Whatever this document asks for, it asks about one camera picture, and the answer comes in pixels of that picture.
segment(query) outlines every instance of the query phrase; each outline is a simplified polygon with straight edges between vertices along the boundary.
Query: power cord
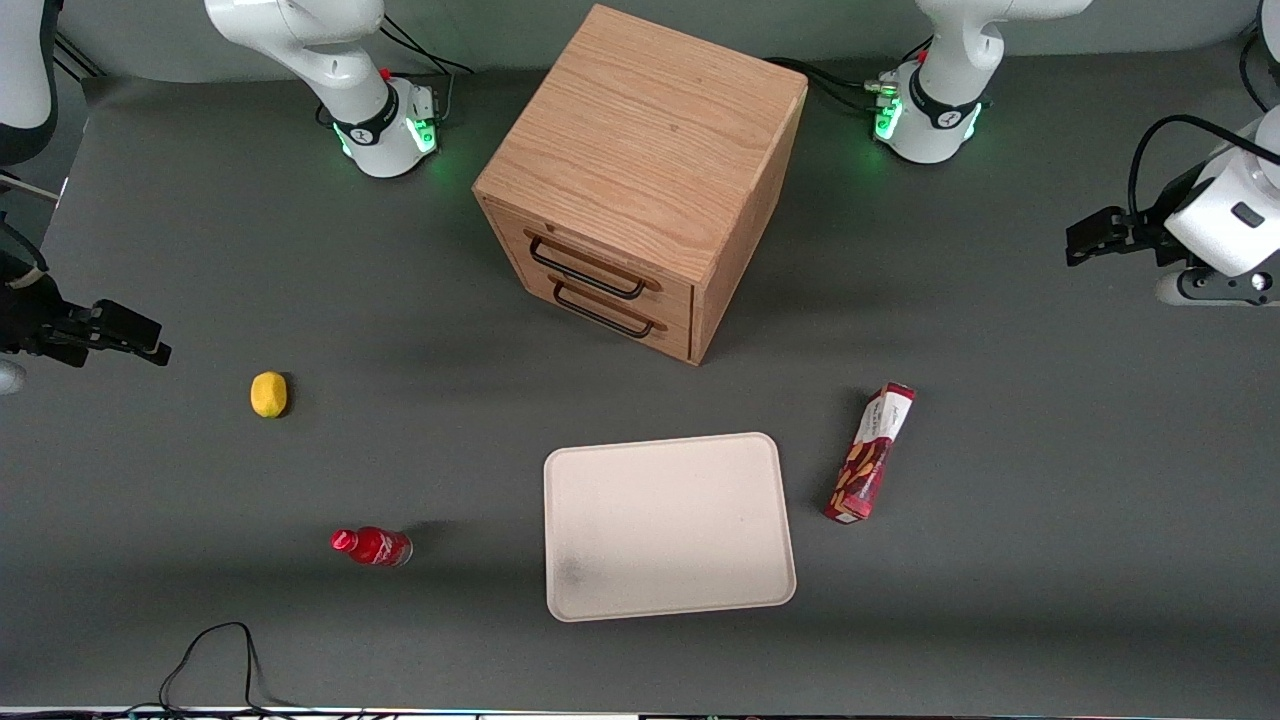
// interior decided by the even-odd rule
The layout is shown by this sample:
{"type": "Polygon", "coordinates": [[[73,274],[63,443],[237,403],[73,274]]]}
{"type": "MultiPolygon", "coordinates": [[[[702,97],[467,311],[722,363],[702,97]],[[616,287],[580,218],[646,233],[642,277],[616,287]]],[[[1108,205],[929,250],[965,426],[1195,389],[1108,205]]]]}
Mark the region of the power cord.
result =
{"type": "MultiPolygon", "coordinates": [[[[439,70],[439,74],[449,76],[449,87],[444,92],[444,95],[445,95],[444,111],[443,113],[436,111],[436,114],[435,114],[436,115],[435,120],[443,123],[444,120],[447,120],[449,118],[449,113],[453,111],[453,79],[454,79],[456,73],[451,72],[448,67],[452,65],[452,67],[458,68],[460,70],[463,70],[463,72],[466,72],[468,74],[475,74],[475,70],[471,69],[467,65],[463,65],[462,63],[457,63],[457,61],[449,60],[448,58],[442,58],[439,55],[435,55],[434,53],[429,53],[425,47],[422,47],[421,44],[419,44],[417,40],[413,40],[413,36],[410,35],[404,28],[402,28],[399,26],[399,23],[397,23],[396,20],[393,20],[390,15],[383,15],[383,19],[385,19],[389,26],[392,26],[393,28],[396,28],[396,32],[398,32],[402,36],[404,36],[404,38],[401,40],[399,37],[396,37],[396,35],[393,35],[385,27],[378,28],[379,32],[381,32],[383,35],[385,35],[388,40],[390,40],[396,45],[399,45],[401,47],[404,47],[406,50],[408,50],[411,53],[415,53],[415,54],[421,55],[421,56],[426,58],[428,60],[430,60],[431,64],[434,64],[436,67],[436,69],[439,70]]],[[[412,74],[413,73],[392,73],[392,77],[412,77],[412,74]]],[[[324,106],[324,102],[316,105],[315,122],[320,127],[330,127],[330,126],[333,126],[333,115],[329,115],[329,110],[324,106]]]]}
{"type": "Polygon", "coordinates": [[[417,53],[419,55],[426,58],[428,60],[431,60],[433,63],[435,63],[435,67],[439,68],[440,72],[444,73],[444,74],[451,74],[449,69],[445,68],[445,65],[452,65],[454,68],[458,68],[460,70],[462,70],[462,72],[465,72],[467,74],[475,74],[475,70],[472,70],[467,65],[463,65],[462,63],[454,63],[453,60],[449,60],[448,58],[442,58],[439,55],[434,55],[431,53],[428,53],[426,49],[422,47],[416,40],[413,40],[413,36],[410,35],[408,32],[406,32],[404,28],[402,28],[399,26],[399,23],[397,23],[396,20],[393,20],[390,15],[384,15],[384,18],[387,19],[387,24],[392,26],[393,28],[396,28],[396,32],[398,32],[398,33],[401,33],[401,35],[404,36],[404,40],[401,40],[401,38],[396,37],[394,35],[392,35],[390,31],[388,31],[385,27],[380,28],[381,33],[385,35],[387,37],[389,37],[392,40],[392,42],[394,42],[394,44],[399,45],[401,47],[404,47],[404,49],[407,49],[407,50],[410,50],[412,53],[417,53]]]}
{"type": "Polygon", "coordinates": [[[1253,45],[1257,44],[1260,33],[1254,31],[1249,35],[1249,38],[1244,41],[1244,47],[1240,49],[1240,82],[1244,83],[1244,91],[1249,94],[1249,99],[1253,104],[1258,106],[1260,110],[1266,113],[1271,108],[1267,108],[1262,97],[1258,97],[1258,91],[1253,88],[1253,81],[1249,79],[1249,50],[1253,50],[1253,45]]]}
{"type": "Polygon", "coordinates": [[[933,45],[933,36],[932,35],[928,36],[928,37],[925,37],[923,41],[920,41],[920,44],[916,45],[915,47],[911,47],[910,50],[908,50],[906,55],[902,55],[902,59],[899,60],[899,63],[905,63],[905,61],[910,60],[913,56],[919,55],[924,50],[928,50],[931,45],[933,45]]]}
{"type": "Polygon", "coordinates": [[[812,82],[814,85],[814,87],[817,87],[818,90],[826,92],[827,95],[829,95],[832,97],[832,100],[835,100],[836,102],[840,102],[845,108],[850,108],[852,110],[858,110],[859,113],[874,113],[876,111],[874,108],[870,108],[870,106],[867,106],[867,105],[859,105],[858,102],[854,102],[852,100],[849,100],[847,97],[840,95],[840,92],[836,91],[836,88],[844,88],[844,90],[856,90],[856,91],[861,92],[863,91],[863,83],[860,83],[860,82],[854,82],[854,81],[850,81],[850,79],[845,79],[845,78],[838,77],[836,74],[828,73],[827,70],[824,70],[822,68],[818,68],[818,67],[812,65],[809,63],[805,63],[803,60],[796,60],[794,58],[764,58],[764,61],[765,63],[773,63],[774,65],[778,65],[781,68],[787,68],[788,70],[795,70],[797,73],[804,74],[805,77],[809,78],[809,82],[812,82]]]}
{"type": "Polygon", "coordinates": [[[1206,120],[1204,118],[1197,118],[1196,115],[1185,115],[1185,114],[1167,115],[1160,118],[1158,120],[1152,123],[1151,127],[1147,128],[1147,132],[1142,135],[1142,140],[1138,141],[1138,147],[1135,147],[1133,151],[1133,161],[1129,164],[1129,186],[1128,186],[1129,217],[1133,218],[1134,222],[1137,222],[1139,218],[1138,170],[1142,169],[1142,156],[1147,151],[1147,145],[1151,143],[1151,138],[1155,137],[1155,135],[1160,132],[1161,128],[1170,126],[1172,123],[1183,123],[1192,127],[1197,127],[1207,133],[1215,135],[1221,140],[1225,140],[1226,142],[1230,142],[1231,145],[1242,150],[1253,152],[1254,155],[1268,163],[1280,165],[1280,154],[1272,152],[1271,150],[1267,150],[1266,147],[1262,147],[1261,145],[1248,138],[1240,137],[1239,135],[1235,135],[1234,132],[1224,128],[1222,126],[1213,124],[1206,120]]]}
{"type": "Polygon", "coordinates": [[[61,60],[59,60],[56,56],[54,58],[54,64],[58,65],[64,73],[67,73],[68,77],[70,77],[73,81],[76,81],[77,85],[84,82],[84,78],[82,78],[78,74],[76,74],[74,70],[72,70],[70,68],[68,68],[67,64],[63,63],[61,60]]]}
{"type": "Polygon", "coordinates": [[[63,51],[73,63],[81,67],[88,77],[102,77],[106,72],[99,67],[97,63],[90,59],[83,50],[76,46],[65,35],[56,32],[54,33],[54,46],[63,51]]]}
{"type": "Polygon", "coordinates": [[[287,715],[276,710],[262,707],[261,705],[253,702],[253,680],[257,679],[259,692],[262,698],[268,702],[287,706],[298,707],[297,703],[273,697],[261,685],[266,683],[262,679],[262,662],[257,656],[257,647],[253,644],[253,633],[250,632],[248,625],[241,621],[219,623],[205,628],[191,641],[187,646],[186,652],[182,653],[182,660],[178,665],[165,676],[164,682],[160,683],[160,691],[156,693],[156,702],[141,702],[119,712],[96,712],[87,710],[44,710],[38,712],[0,712],[0,720],[138,720],[138,716],[155,717],[156,720],[191,720],[193,717],[215,717],[219,720],[233,720],[236,717],[242,717],[244,715],[257,715],[260,720],[266,717],[275,717],[279,720],[297,720],[293,715],[287,715]],[[244,708],[232,710],[232,711],[206,711],[206,710],[191,710],[179,705],[174,705],[170,701],[170,691],[173,689],[173,682],[182,675],[182,671],[187,667],[187,662],[191,661],[192,652],[196,651],[196,646],[205,635],[221,630],[223,628],[239,628],[244,634],[244,708]],[[143,708],[157,707],[160,712],[147,712],[143,708]]]}

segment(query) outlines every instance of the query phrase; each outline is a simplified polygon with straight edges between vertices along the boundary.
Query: wall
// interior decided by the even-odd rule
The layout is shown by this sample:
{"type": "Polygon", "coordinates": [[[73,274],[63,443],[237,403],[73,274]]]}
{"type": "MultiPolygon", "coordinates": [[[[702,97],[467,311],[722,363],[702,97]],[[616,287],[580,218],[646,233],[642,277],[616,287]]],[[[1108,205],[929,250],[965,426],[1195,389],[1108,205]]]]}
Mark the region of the wall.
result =
{"type": "MultiPolygon", "coordinates": [[[[899,55],[929,32],[909,0],[611,0],[611,5],[753,55],[899,55]]],[[[591,0],[387,0],[429,50],[477,69],[549,67],[591,0]]],[[[1179,50],[1240,31],[1257,0],[1094,0],[1075,18],[1005,26],[1015,55],[1179,50]]],[[[288,77],[223,40],[201,0],[68,0],[61,27],[118,74],[177,82],[288,77]]],[[[385,38],[381,64],[425,68],[385,38]]]]}

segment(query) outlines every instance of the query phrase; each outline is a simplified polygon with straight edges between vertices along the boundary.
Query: bottle cap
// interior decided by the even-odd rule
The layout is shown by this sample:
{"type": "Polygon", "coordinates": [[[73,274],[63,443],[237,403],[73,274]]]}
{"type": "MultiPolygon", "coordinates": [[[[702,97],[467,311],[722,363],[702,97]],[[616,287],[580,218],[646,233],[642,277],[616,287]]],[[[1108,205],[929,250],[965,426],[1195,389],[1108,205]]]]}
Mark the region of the bottle cap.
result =
{"type": "Polygon", "coordinates": [[[339,552],[347,552],[356,547],[356,533],[352,530],[338,530],[329,538],[329,544],[339,552]]]}

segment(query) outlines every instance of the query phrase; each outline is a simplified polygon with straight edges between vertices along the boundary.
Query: black cable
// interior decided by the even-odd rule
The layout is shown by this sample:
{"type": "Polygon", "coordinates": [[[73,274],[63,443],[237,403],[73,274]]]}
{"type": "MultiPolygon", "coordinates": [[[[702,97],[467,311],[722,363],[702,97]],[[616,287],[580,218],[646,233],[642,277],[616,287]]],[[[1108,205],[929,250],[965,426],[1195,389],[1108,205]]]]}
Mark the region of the black cable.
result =
{"type": "Polygon", "coordinates": [[[73,63],[79,65],[81,69],[88,74],[88,77],[102,77],[102,73],[95,72],[93,68],[90,67],[90,64],[86,60],[81,59],[76,53],[72,53],[69,44],[64,44],[60,36],[54,37],[54,46],[61,50],[64,55],[70,58],[73,63]]]}
{"type": "Polygon", "coordinates": [[[928,46],[931,46],[931,45],[933,45],[933,36],[932,36],[932,35],[931,35],[931,36],[928,36],[928,37],[925,37],[925,38],[924,38],[924,40],[923,40],[923,41],[922,41],[922,42],[920,42],[919,45],[916,45],[915,47],[911,47],[910,50],[908,50],[908,51],[906,51],[906,55],[902,55],[902,59],[901,59],[901,60],[899,60],[899,63],[905,63],[905,61],[910,60],[910,59],[911,59],[911,58],[913,58],[914,55],[918,55],[918,54],[920,53],[920,50],[924,50],[925,47],[928,47],[928,46]]]}
{"type": "Polygon", "coordinates": [[[333,127],[333,115],[332,114],[329,115],[329,120],[328,122],[325,122],[325,119],[320,117],[321,113],[328,113],[328,111],[329,111],[329,109],[324,106],[324,102],[317,102],[316,104],[316,115],[315,115],[315,118],[316,118],[316,124],[317,126],[320,126],[323,128],[333,127]]]}
{"type": "Polygon", "coordinates": [[[96,710],[37,710],[35,712],[0,712],[3,720],[120,720],[143,707],[155,706],[154,702],[140,702],[119,712],[99,712],[96,710]]]}
{"type": "Polygon", "coordinates": [[[449,88],[444,92],[444,111],[442,113],[442,111],[436,110],[436,113],[435,113],[435,122],[436,123],[444,123],[444,120],[449,119],[449,113],[453,111],[453,81],[454,81],[454,78],[457,78],[457,76],[449,76],[449,88]]]}
{"type": "MultiPolygon", "coordinates": [[[[241,623],[238,620],[232,620],[229,623],[219,623],[218,625],[212,625],[212,626],[205,628],[204,630],[200,632],[200,634],[197,634],[195,637],[195,639],[191,641],[191,644],[187,646],[187,651],[182,653],[182,660],[178,661],[178,665],[173,669],[173,671],[170,671],[169,675],[165,676],[165,679],[160,683],[160,691],[156,693],[156,700],[159,701],[160,707],[163,707],[165,710],[165,712],[168,712],[172,717],[186,717],[187,716],[183,712],[183,708],[180,706],[177,706],[177,705],[173,705],[172,702],[169,702],[169,692],[173,689],[173,682],[187,667],[187,662],[191,660],[191,653],[195,652],[196,646],[200,644],[200,641],[204,639],[205,635],[207,635],[209,633],[212,633],[215,630],[220,630],[223,628],[239,628],[241,632],[244,633],[244,650],[246,650],[246,652],[244,652],[244,698],[243,698],[244,700],[244,706],[247,708],[250,708],[250,710],[260,714],[260,715],[264,715],[264,716],[279,717],[282,720],[294,720],[289,715],[285,715],[283,712],[276,712],[274,710],[262,707],[262,706],[257,705],[256,702],[253,702],[253,697],[252,697],[253,696],[253,679],[257,678],[259,679],[259,684],[261,684],[261,682],[262,682],[262,665],[261,665],[261,662],[259,661],[259,657],[257,657],[257,647],[253,644],[253,633],[250,632],[248,625],[246,625],[244,623],[241,623]]],[[[265,693],[264,693],[264,697],[269,702],[276,702],[278,705],[293,705],[293,703],[288,703],[288,702],[280,702],[278,698],[271,698],[271,697],[266,696],[265,693]]]]}
{"type": "Polygon", "coordinates": [[[796,70],[797,73],[803,73],[805,77],[809,78],[809,82],[813,83],[814,87],[817,87],[818,90],[826,92],[827,95],[831,96],[832,100],[835,100],[836,102],[840,102],[845,108],[849,108],[849,109],[852,109],[852,110],[858,110],[859,113],[874,113],[876,111],[870,106],[859,105],[858,102],[854,102],[852,100],[849,100],[847,97],[840,95],[840,92],[837,92],[835,87],[832,87],[831,85],[828,85],[828,83],[832,83],[832,85],[836,85],[838,87],[844,87],[846,90],[859,90],[860,91],[863,88],[861,83],[855,83],[852,81],[844,79],[841,77],[837,77],[837,76],[833,76],[833,74],[828,73],[827,70],[823,70],[820,68],[810,65],[809,63],[804,63],[801,60],[794,60],[791,58],[765,58],[764,61],[773,63],[774,65],[778,65],[778,67],[782,67],[782,68],[787,68],[787,69],[791,69],[791,70],[796,70]]]}
{"type": "Polygon", "coordinates": [[[20,245],[22,249],[26,250],[28,255],[31,255],[31,259],[36,261],[37,270],[40,270],[41,273],[47,273],[49,263],[45,261],[44,254],[40,252],[40,249],[36,247],[35,242],[31,242],[29,240],[27,240],[27,236],[18,232],[18,228],[6,223],[4,219],[5,215],[6,213],[0,213],[0,232],[4,232],[6,236],[12,237],[14,242],[20,245]]]}
{"type": "Polygon", "coordinates": [[[828,73],[827,70],[817,65],[805,63],[804,60],[796,60],[794,58],[765,58],[764,61],[796,70],[797,73],[804,73],[809,77],[819,77],[829,83],[838,85],[841,87],[851,87],[854,90],[863,88],[863,83],[860,82],[854,82],[851,79],[845,79],[840,76],[828,73]]]}
{"type": "Polygon", "coordinates": [[[439,58],[435,58],[430,53],[428,53],[428,51],[425,51],[425,50],[422,50],[420,47],[415,47],[415,46],[410,45],[408,42],[404,42],[403,40],[401,40],[401,38],[396,37],[394,35],[392,35],[390,31],[388,31],[387,28],[379,28],[379,29],[381,29],[383,35],[385,35],[388,38],[390,38],[390,41],[394,42],[396,45],[399,45],[401,47],[406,47],[411,53],[417,53],[419,55],[426,56],[426,59],[431,60],[431,63],[434,63],[436,68],[440,68],[442,73],[451,74],[449,69],[445,68],[440,63],[439,58]]]}
{"type": "Polygon", "coordinates": [[[384,15],[384,18],[387,19],[387,23],[390,24],[393,28],[396,28],[396,32],[399,32],[401,35],[403,35],[404,40],[407,40],[408,42],[407,44],[402,42],[394,35],[387,32],[387,28],[381,28],[383,29],[383,35],[385,35],[387,37],[390,37],[396,42],[399,42],[404,47],[408,47],[410,50],[412,50],[412,51],[422,55],[424,58],[430,59],[436,65],[440,65],[443,63],[445,65],[453,65],[454,68],[458,68],[460,70],[463,70],[467,74],[475,74],[474,69],[468,68],[467,65],[463,65],[462,63],[454,63],[453,60],[449,60],[448,58],[442,58],[439,55],[434,55],[431,53],[428,53],[426,49],[422,47],[416,40],[413,40],[413,36],[410,35],[408,32],[406,32],[404,28],[402,28],[399,26],[399,23],[397,23],[396,20],[393,20],[390,15],[384,15]]]}
{"type": "Polygon", "coordinates": [[[1254,155],[1257,155],[1258,158],[1261,158],[1261,159],[1263,159],[1263,160],[1266,160],[1268,163],[1280,165],[1280,154],[1272,152],[1271,150],[1267,150],[1266,147],[1262,147],[1261,145],[1258,145],[1258,143],[1256,143],[1256,142],[1253,142],[1251,140],[1240,137],[1240,136],[1235,135],[1234,132],[1224,128],[1222,126],[1216,126],[1216,124],[1206,120],[1204,118],[1197,118],[1196,115],[1181,115],[1181,114],[1179,114],[1179,115],[1167,115],[1167,117],[1160,118],[1158,120],[1156,120],[1155,123],[1152,123],[1149,128],[1147,128],[1147,132],[1144,132],[1142,135],[1142,140],[1138,141],[1138,147],[1135,147],[1134,151],[1133,151],[1133,161],[1129,164],[1129,187],[1128,187],[1129,217],[1133,218],[1134,222],[1137,222],[1138,217],[1139,217],[1138,215],[1138,170],[1142,168],[1142,155],[1147,151],[1147,145],[1149,145],[1151,143],[1151,138],[1157,132],[1160,132],[1160,128],[1162,128],[1165,126],[1169,126],[1169,124],[1172,124],[1172,123],[1184,123],[1184,124],[1188,124],[1188,126],[1197,127],[1197,128],[1199,128],[1199,129],[1202,129],[1204,132],[1208,132],[1211,135],[1215,135],[1215,136],[1217,136],[1217,137],[1220,137],[1220,138],[1230,142],[1231,145],[1234,145],[1234,146],[1236,146],[1236,147],[1239,147],[1242,150],[1245,150],[1248,152],[1253,152],[1254,155]]]}
{"type": "Polygon", "coordinates": [[[1249,94],[1249,99],[1253,104],[1258,106],[1263,113],[1270,110],[1266,102],[1258,97],[1258,91],[1253,88],[1253,81],[1249,79],[1249,50],[1253,50],[1253,44],[1258,41],[1258,33],[1254,32],[1244,41],[1244,47],[1240,49],[1240,82],[1244,83],[1244,91],[1249,94]]]}
{"type": "Polygon", "coordinates": [[[82,83],[82,82],[84,82],[84,81],[83,81],[83,79],[82,79],[82,78],[81,78],[81,77],[79,77],[78,74],[73,73],[73,72],[72,72],[72,69],[70,69],[70,68],[68,68],[68,67],[67,67],[67,65],[65,65],[65,64],[64,64],[64,63],[63,63],[61,60],[59,60],[58,58],[54,58],[54,64],[55,64],[55,65],[58,65],[59,68],[61,68],[61,69],[63,69],[63,72],[64,72],[64,73],[67,73],[67,74],[69,74],[69,76],[72,77],[72,79],[74,79],[74,81],[76,81],[77,83],[82,83]]]}
{"type": "Polygon", "coordinates": [[[61,45],[65,46],[63,47],[63,53],[70,55],[72,59],[76,60],[76,64],[83,67],[86,70],[88,70],[91,76],[102,77],[106,74],[106,72],[102,70],[101,65],[99,65],[88,55],[86,55],[84,51],[81,50],[79,46],[77,46],[74,42],[72,42],[69,37],[59,32],[55,33],[54,38],[56,42],[60,42],[61,45]]]}

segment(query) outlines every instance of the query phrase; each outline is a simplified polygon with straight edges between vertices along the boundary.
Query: drawer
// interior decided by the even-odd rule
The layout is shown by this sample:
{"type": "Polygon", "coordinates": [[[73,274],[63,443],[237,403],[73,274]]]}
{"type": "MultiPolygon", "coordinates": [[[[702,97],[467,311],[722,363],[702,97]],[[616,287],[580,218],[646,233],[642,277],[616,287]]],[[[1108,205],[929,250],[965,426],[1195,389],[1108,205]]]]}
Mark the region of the drawer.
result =
{"type": "Polygon", "coordinates": [[[540,273],[526,278],[525,287],[548,302],[568,310],[618,334],[649,347],[689,361],[689,320],[668,322],[650,318],[625,306],[614,297],[602,295],[590,287],[564,279],[556,273],[540,273]]]}
{"type": "Polygon", "coordinates": [[[609,259],[563,229],[488,204],[490,220],[516,265],[521,281],[548,273],[594,291],[611,304],[645,318],[687,327],[692,311],[692,286],[650,270],[637,270],[622,259],[609,259]]]}

